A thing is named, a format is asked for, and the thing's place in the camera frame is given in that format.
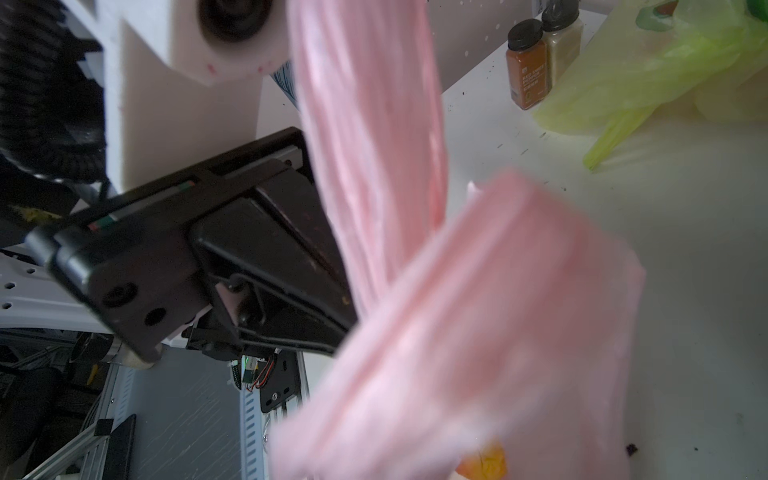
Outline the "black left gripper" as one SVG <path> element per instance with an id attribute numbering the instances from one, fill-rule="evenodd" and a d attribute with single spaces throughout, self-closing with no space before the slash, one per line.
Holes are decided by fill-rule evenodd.
<path id="1" fill-rule="evenodd" d="M 302 159 L 286 165 L 277 155 L 291 147 Z M 234 294 L 232 309 L 222 294 L 214 304 L 243 348 L 331 356 L 357 314 L 317 189 L 298 173 L 305 150 L 300 129 L 283 129 L 37 227 L 25 245 L 146 362 L 209 304 L 201 267 Z"/>

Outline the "pink plastic bag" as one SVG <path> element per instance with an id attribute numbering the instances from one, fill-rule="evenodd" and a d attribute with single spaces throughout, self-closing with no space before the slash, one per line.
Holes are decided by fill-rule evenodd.
<path id="1" fill-rule="evenodd" d="M 299 109 L 358 323 L 269 437 L 274 479 L 445 479 L 497 445 L 511 479 L 626 479 L 644 271 L 506 171 L 446 215 L 422 1 L 292 1 Z"/>

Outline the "orange yellow peach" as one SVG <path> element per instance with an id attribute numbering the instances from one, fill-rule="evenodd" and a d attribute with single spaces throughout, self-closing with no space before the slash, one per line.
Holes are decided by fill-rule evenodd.
<path id="1" fill-rule="evenodd" d="M 455 472 L 469 480 L 501 480 L 508 473 L 505 452 L 500 444 L 465 456 Z"/>

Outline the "green avocado print plastic bag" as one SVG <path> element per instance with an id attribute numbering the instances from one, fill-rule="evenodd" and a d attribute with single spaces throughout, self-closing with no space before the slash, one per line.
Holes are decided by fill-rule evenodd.
<path id="1" fill-rule="evenodd" d="M 600 133 L 594 169 L 660 107 L 715 123 L 767 119 L 764 1 L 621 1 L 533 114 L 564 135 Z"/>

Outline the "brown spice jar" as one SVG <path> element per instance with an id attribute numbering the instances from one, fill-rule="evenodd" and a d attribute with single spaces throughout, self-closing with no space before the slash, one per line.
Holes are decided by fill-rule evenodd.
<path id="1" fill-rule="evenodd" d="M 512 101 L 522 110 L 541 102 L 549 93 L 547 46 L 543 24 L 527 19 L 507 35 L 507 69 Z"/>

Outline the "light spice jar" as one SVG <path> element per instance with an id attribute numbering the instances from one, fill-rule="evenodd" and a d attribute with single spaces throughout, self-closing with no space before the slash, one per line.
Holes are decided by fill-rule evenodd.
<path id="1" fill-rule="evenodd" d="M 541 15 L 547 47 L 549 85 L 553 87 L 579 56 L 584 24 L 578 0 L 548 1 Z"/>

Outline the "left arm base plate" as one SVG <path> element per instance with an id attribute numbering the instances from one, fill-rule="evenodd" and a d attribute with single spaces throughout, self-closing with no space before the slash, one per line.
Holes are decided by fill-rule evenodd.
<path id="1" fill-rule="evenodd" d="M 235 387 L 255 394 L 263 414 L 286 407 L 301 394 L 298 356 L 293 351 L 275 350 L 263 359 L 243 356 L 230 367 Z"/>

